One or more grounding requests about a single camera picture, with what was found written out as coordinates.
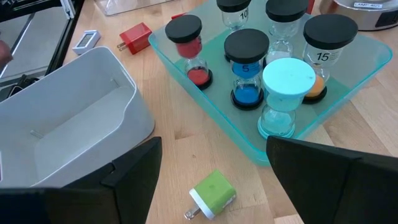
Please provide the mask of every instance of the black cap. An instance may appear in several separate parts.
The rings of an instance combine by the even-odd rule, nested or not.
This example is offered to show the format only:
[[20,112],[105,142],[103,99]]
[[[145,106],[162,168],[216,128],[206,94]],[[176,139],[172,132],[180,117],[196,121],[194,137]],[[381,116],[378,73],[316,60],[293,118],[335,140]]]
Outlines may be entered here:
[[251,0],[217,0],[217,6],[223,12],[239,12],[247,8]]
[[307,11],[308,0],[268,0],[266,13],[276,22],[293,22]]
[[304,25],[304,38],[318,49],[334,50],[351,43],[358,33],[358,25],[349,17],[325,14],[309,19]]
[[268,36],[256,29],[241,29],[229,35],[224,42],[225,55],[237,63],[254,63],[268,51]]
[[201,20],[194,15],[172,19],[165,28],[166,36],[176,44],[184,44],[200,35]]

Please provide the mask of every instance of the red power adapter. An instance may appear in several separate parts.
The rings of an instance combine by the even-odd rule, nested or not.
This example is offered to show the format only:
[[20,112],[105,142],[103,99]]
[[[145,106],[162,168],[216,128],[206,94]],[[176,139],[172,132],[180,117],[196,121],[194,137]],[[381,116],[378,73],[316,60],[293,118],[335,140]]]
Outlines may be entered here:
[[183,16],[184,14],[185,14],[185,12],[184,12],[184,13],[177,14],[177,15],[174,15],[174,16],[172,16],[172,19],[175,19],[175,18],[178,18],[178,17],[180,17],[180,16]]
[[308,0],[308,7],[307,7],[307,13],[308,14],[311,14],[314,4],[315,4],[315,0]]
[[132,54],[136,54],[149,46],[148,37],[151,33],[152,31],[141,22],[119,35],[123,43],[118,45],[118,49],[122,51],[128,48]]

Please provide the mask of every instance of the white label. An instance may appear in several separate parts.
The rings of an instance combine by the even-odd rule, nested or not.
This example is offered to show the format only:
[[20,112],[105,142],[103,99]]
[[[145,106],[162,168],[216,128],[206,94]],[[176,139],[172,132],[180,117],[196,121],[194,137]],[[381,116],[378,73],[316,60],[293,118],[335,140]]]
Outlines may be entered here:
[[366,7],[366,8],[371,8],[371,9],[381,9],[381,8],[383,8],[383,4],[371,4],[371,3],[356,2],[356,3],[354,3],[354,7]]
[[320,63],[324,63],[324,62],[332,63],[335,60],[338,60],[338,58],[340,57],[340,54],[341,54],[341,50],[332,52],[332,53],[322,51],[322,52],[319,52],[316,54],[315,61],[318,61]]

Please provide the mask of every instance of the white plastic bin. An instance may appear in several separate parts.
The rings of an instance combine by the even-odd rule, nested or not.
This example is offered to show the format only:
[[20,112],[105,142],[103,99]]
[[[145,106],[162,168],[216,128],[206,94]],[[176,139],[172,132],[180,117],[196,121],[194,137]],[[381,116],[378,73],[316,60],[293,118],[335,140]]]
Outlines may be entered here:
[[97,47],[0,103],[0,188],[63,187],[154,129],[136,84]]

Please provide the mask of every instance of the teal plastic tray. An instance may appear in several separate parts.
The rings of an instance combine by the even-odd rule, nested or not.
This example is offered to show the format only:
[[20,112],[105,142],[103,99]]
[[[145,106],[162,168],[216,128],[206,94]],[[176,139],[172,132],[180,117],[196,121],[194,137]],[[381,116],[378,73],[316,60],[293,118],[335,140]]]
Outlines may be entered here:
[[[266,1],[252,0],[245,28],[259,29],[272,41],[268,33],[269,23],[265,8]],[[178,55],[174,43],[166,37],[164,27],[150,35],[150,44],[174,79],[218,123],[245,155],[256,164],[268,166],[266,140],[257,131],[257,120],[265,103],[253,111],[241,111],[231,103],[232,73],[229,63],[224,59],[223,49],[229,30],[223,25],[216,1],[209,0],[189,14],[194,14],[202,20],[203,50],[200,55],[207,60],[213,72],[213,83],[209,88],[199,90],[184,74],[183,59]],[[300,30],[292,40],[295,46],[294,57],[302,58],[305,45],[303,25],[310,17],[303,17]],[[326,97],[315,105],[301,105],[296,110],[297,120],[293,138],[303,139],[310,134],[365,86],[391,58],[392,51],[387,45],[358,35],[344,49],[339,61],[331,69]]]

